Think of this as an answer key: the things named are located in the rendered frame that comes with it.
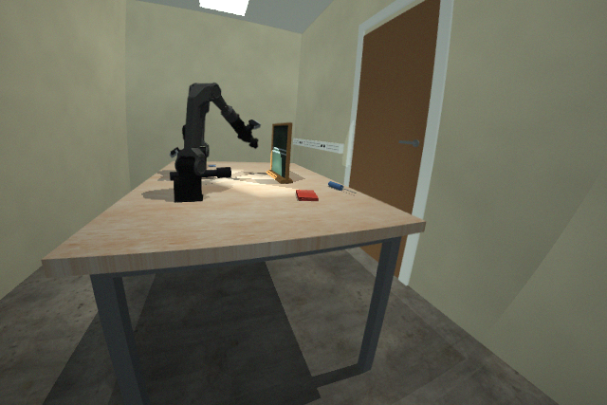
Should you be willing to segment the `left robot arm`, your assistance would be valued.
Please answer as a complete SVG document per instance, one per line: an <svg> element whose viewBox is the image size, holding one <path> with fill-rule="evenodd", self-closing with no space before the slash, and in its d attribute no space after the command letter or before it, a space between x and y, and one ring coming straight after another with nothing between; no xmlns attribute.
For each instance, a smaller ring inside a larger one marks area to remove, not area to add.
<svg viewBox="0 0 607 405"><path fill-rule="evenodd" d="M200 142L200 146L201 145L205 146L205 147L200 147L200 150L206 156L206 162L207 162L208 152L210 153L210 150L208 150L209 149L209 144L204 141L204 137L205 137L205 126L204 126L204 123L205 123L206 113L209 113L209 110L210 110L209 106L210 106L209 102L203 106L204 109L203 109L203 116L202 116L202 134L201 134L201 142ZM186 124L183 125L183 127L182 127L183 139L185 138L185 127L186 127ZM180 150L178 148L172 150L171 153L169 154L170 157L173 158L173 157L177 156L177 153L179 151Z"/></svg>

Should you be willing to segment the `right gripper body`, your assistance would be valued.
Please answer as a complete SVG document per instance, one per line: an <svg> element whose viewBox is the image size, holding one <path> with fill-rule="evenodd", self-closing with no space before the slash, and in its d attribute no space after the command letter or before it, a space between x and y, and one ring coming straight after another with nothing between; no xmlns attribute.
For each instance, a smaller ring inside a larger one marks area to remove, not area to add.
<svg viewBox="0 0 607 405"><path fill-rule="evenodd" d="M245 136L243 136L243 137L240 137L240 136L239 136L239 137L240 137L240 138L241 138L241 139L242 139L244 142L249 142L249 143L253 143L254 145L256 145L258 142L257 142L257 141L254 139L254 137L252 136L252 134L251 134L251 133L252 133L252 132L249 132L249 130L248 130L248 133L247 133Z"/></svg>

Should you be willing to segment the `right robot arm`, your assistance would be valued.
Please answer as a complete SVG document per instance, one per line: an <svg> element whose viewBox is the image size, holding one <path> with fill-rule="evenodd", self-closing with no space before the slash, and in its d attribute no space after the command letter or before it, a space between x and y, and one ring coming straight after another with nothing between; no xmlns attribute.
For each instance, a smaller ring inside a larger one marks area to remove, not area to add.
<svg viewBox="0 0 607 405"><path fill-rule="evenodd" d="M221 110L221 115L240 137L245 136L248 130L261 126L256 120L249 120L246 126L233 108L226 104L217 83L191 84L187 101L184 149L177 153L175 161L175 169L178 172L174 178L175 202L203 201L201 176L205 173L207 164L205 155L200 150L200 142L203 106L210 101Z"/></svg>

